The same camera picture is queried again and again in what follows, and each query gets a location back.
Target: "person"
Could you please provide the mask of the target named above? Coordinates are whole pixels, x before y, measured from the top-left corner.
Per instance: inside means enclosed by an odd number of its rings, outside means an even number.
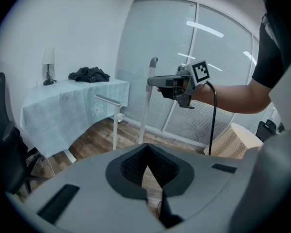
[[[259,54],[251,82],[248,85],[214,85],[217,107],[223,110],[242,114],[264,110],[271,102],[270,91],[291,63],[291,17],[288,13],[291,2],[263,1],[266,13],[260,25]],[[192,100],[213,105],[213,91],[208,85],[200,84]]]

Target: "lamp base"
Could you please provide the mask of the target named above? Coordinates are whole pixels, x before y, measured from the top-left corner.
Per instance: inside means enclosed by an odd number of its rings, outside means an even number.
[[[43,85],[50,85],[50,84],[54,84],[54,80],[47,79],[43,82]]]

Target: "light blue tablecloth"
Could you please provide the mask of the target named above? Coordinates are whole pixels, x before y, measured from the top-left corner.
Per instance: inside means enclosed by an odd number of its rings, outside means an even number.
[[[30,89],[25,97],[20,126],[47,158],[67,150],[94,123],[114,114],[114,106],[96,94],[127,106],[129,83],[121,80],[84,83],[59,81]]]

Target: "black sleeve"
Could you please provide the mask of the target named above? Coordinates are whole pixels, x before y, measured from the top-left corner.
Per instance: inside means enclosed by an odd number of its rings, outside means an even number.
[[[282,75],[283,65],[279,48],[261,23],[258,61],[252,79],[266,87],[273,88]]]

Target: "black clothing pile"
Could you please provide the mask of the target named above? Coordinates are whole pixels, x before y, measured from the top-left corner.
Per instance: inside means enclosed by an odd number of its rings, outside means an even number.
[[[82,67],[77,72],[71,72],[68,78],[78,82],[94,83],[107,82],[109,81],[110,76],[98,67]]]

